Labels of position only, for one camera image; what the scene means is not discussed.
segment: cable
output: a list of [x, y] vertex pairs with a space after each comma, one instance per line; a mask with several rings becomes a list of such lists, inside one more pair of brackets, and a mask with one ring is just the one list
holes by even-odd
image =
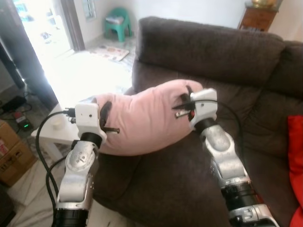
[[[42, 162], [44, 168], [46, 169], [46, 171], [49, 171], [49, 167], [48, 167], [48, 165], [47, 165], [47, 163], [46, 163], [46, 161], [45, 161], [45, 159], [44, 159], [44, 157], [43, 157], [43, 155], [42, 155], [42, 152], [41, 152], [41, 150], [40, 150], [40, 145], [39, 145], [39, 136], [40, 136], [40, 132], [41, 132], [41, 129], [42, 129], [43, 125], [45, 124], [45, 122], [47, 122], [48, 119], [50, 119], [51, 117], [53, 117], [53, 116], [55, 116], [55, 115], [62, 114], [62, 113], [64, 113], [64, 111], [55, 112], [55, 113], [52, 113], [52, 114], [48, 115], [48, 116], [41, 122], [41, 124], [40, 124], [40, 126], [39, 126], [39, 128], [38, 128], [38, 131], [37, 131], [37, 135], [36, 135], [36, 150], [37, 150], [37, 153], [38, 153], [38, 155], [39, 155], [39, 158], [41, 159], [41, 162]], [[56, 181], [55, 181], [55, 179], [54, 179], [52, 173], [50, 173], [49, 175], [50, 175], [50, 178], [51, 178], [53, 187], [54, 187], [54, 189], [55, 189], [55, 193], [56, 193], [56, 195], [58, 195], [59, 190], [58, 190], [58, 186], [57, 186], [57, 184], [56, 184]], [[47, 190], [47, 192], [49, 193], [50, 196], [53, 195], [53, 194], [52, 194], [52, 191]]]
[[0, 120], [3, 120], [3, 121], [15, 121], [16, 119], [15, 118], [0, 118]]
[[182, 103], [182, 105], [190, 105], [190, 104], [202, 103], [202, 102], [217, 103], [217, 104], [223, 106], [224, 108], [228, 109], [229, 112], [232, 113], [232, 115], [235, 117], [235, 120], [236, 120], [237, 125], [238, 125], [238, 129], [239, 129], [241, 157], [243, 159], [243, 165], [244, 165], [244, 167], [246, 167], [245, 158], [244, 158], [243, 128], [242, 128], [242, 124], [241, 124], [241, 121], [240, 121], [238, 115], [227, 104], [222, 103], [222, 102], [217, 101], [217, 100], [212, 100], [212, 99], [198, 99], [198, 100], [195, 100], [195, 101], [184, 102], [184, 103]]
[[55, 201], [55, 198], [53, 196], [53, 193], [52, 193], [52, 189], [51, 189], [51, 186], [49, 184], [49, 177], [50, 177], [50, 174], [52, 172], [52, 169], [57, 165], [59, 164], [60, 162], [62, 162], [63, 160], [66, 159], [66, 156], [60, 158], [58, 161], [55, 161], [48, 169], [47, 173], [46, 173], [46, 177], [45, 177], [45, 180], [46, 180], [46, 188], [47, 188], [47, 191], [48, 192], [51, 192], [50, 193], [50, 197], [51, 197], [51, 201], [52, 201], [52, 205], [53, 205], [53, 223], [54, 223], [54, 219], [56, 217], [56, 201]]
[[25, 91], [25, 92], [23, 93], [23, 97], [24, 97], [24, 98], [26, 98], [26, 97], [29, 96], [29, 95], [35, 96], [36, 94], [31, 93], [31, 92], [29, 92], [29, 91]]
[[32, 106], [31, 104], [29, 104], [29, 103], [24, 103], [24, 104], [28, 105], [28, 106], [29, 106], [29, 109], [24, 110], [24, 111], [21, 111], [22, 113], [28, 112], [28, 111], [30, 111], [30, 110], [33, 109], [33, 106]]

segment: doormat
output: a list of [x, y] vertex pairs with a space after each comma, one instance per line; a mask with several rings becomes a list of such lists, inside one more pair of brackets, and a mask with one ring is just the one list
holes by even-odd
[[113, 46], [102, 45], [94, 50], [91, 50], [90, 53], [94, 53], [108, 60], [121, 61], [126, 55], [129, 54], [129, 51]]

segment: sofa backrest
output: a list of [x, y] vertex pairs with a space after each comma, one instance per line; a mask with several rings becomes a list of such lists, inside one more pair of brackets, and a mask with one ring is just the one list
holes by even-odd
[[136, 56], [167, 69], [260, 87], [284, 48], [273, 34], [148, 17], [139, 22]]
[[[287, 157], [287, 116], [303, 114], [303, 44], [279, 36], [148, 17], [139, 21], [133, 88], [193, 79], [240, 116], [245, 147]], [[234, 120], [219, 107], [232, 136]]]

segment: doorway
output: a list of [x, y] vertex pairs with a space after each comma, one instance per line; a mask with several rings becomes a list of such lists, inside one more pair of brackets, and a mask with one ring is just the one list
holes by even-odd
[[26, 34], [45, 69], [71, 45], [55, 0], [13, 0]]

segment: window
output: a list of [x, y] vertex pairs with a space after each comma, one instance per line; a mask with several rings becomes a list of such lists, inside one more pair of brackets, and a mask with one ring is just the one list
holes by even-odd
[[82, 0], [86, 20], [96, 18], [94, 0]]
[[27, 7], [24, 3], [16, 4], [15, 6], [18, 13], [27, 12]]

